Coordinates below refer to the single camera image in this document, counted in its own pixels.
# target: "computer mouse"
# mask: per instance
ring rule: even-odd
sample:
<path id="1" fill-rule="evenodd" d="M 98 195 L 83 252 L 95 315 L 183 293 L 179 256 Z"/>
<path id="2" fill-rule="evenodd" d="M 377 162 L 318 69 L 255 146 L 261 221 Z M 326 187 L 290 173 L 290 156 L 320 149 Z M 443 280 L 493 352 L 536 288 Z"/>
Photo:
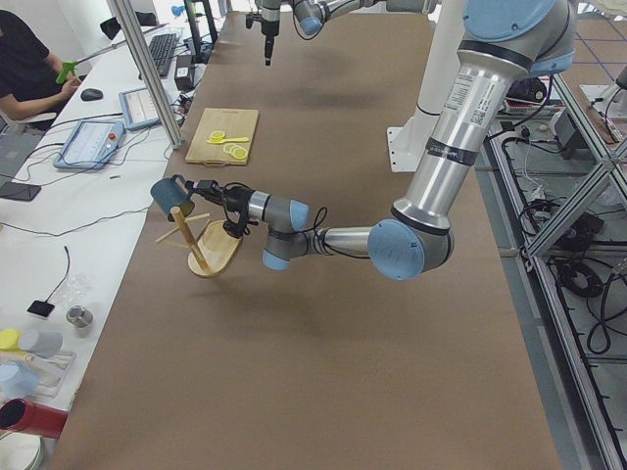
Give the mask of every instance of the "computer mouse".
<path id="1" fill-rule="evenodd" d="M 102 91 L 98 90 L 97 88 L 85 88 L 84 90 L 82 90 L 82 93 L 80 93 L 80 99 L 82 101 L 102 100 L 102 97 Z"/>

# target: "cutting board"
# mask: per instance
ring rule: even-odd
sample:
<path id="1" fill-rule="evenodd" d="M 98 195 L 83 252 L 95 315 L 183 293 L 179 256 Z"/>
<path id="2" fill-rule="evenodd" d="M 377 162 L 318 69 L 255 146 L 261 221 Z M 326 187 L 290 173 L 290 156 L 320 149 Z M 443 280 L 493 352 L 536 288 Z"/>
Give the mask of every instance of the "cutting board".
<path id="1" fill-rule="evenodd" d="M 206 108 L 198 123 L 192 143 L 187 150 L 185 161 L 189 164 L 245 165 L 250 158 L 258 117 L 258 110 Z M 248 156 L 246 159 L 236 160 L 225 153 L 223 150 L 224 144 L 208 144 L 207 140 L 214 130 L 223 130 L 226 132 L 226 138 L 248 137 L 250 139 L 249 142 L 237 144 L 247 150 Z"/>

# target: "keyboard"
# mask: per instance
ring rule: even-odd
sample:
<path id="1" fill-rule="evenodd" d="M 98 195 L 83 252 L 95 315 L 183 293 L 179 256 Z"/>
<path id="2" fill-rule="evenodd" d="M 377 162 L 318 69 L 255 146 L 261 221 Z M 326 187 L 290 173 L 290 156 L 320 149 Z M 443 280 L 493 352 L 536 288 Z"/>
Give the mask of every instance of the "keyboard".
<path id="1" fill-rule="evenodd" d="M 167 76 L 169 72 L 169 66 L 174 57 L 174 48 L 178 42 L 178 36 L 176 34 L 158 34 L 153 36 L 150 40 L 148 49 L 150 55 L 155 61 L 155 66 L 159 72 L 159 76 Z"/>

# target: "robotic arm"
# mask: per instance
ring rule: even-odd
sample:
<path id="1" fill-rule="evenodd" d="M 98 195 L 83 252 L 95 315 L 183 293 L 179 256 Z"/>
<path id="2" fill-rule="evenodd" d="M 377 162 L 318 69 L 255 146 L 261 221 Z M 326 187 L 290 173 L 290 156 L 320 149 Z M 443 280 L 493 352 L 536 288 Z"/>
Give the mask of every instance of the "robotic arm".
<path id="1" fill-rule="evenodd" d="M 322 26 L 334 18 L 359 8 L 371 7 L 379 0 L 329 0 L 313 2 L 311 0 L 288 0 L 296 20 L 307 36 L 315 36 Z M 262 34 L 265 37 L 265 64 L 270 65 L 274 38 L 278 36 L 281 20 L 281 0 L 262 0 L 261 13 L 246 15 L 246 28 L 253 27 L 253 23 L 262 25 Z"/>
<path id="2" fill-rule="evenodd" d="M 239 219 L 224 227 L 232 236 L 243 236 L 249 223 L 265 222 L 264 263 L 272 269 L 285 269 L 290 259 L 309 254 L 369 258 L 382 274 L 398 280 L 438 267 L 454 248 L 449 210 L 509 87 L 520 78 L 570 66 L 576 11 L 573 0 L 466 2 L 458 76 L 391 218 L 370 227 L 319 228 L 319 212 L 306 229 L 309 208 L 298 201 L 215 181 L 187 181 L 189 194 L 238 213 Z"/>

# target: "blue cup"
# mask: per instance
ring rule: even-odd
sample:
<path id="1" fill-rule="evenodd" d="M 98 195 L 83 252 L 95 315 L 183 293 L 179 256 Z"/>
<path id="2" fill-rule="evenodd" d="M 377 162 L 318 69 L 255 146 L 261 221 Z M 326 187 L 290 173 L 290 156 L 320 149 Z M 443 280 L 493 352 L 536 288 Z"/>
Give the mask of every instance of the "blue cup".
<path id="1" fill-rule="evenodd" d="M 34 392 L 39 376 L 25 365 L 8 361 L 0 365 L 0 388 L 9 399 L 20 399 Z"/>
<path id="2" fill-rule="evenodd" d="M 180 174 L 175 174 L 171 178 L 157 181 L 150 188 L 151 196 L 170 222 L 174 222 L 174 218 L 170 213 L 172 208 L 179 207 L 184 216 L 189 215 L 194 210 L 194 203 L 190 199 L 192 192 L 186 193 L 183 188 L 184 184 L 185 178 Z"/>

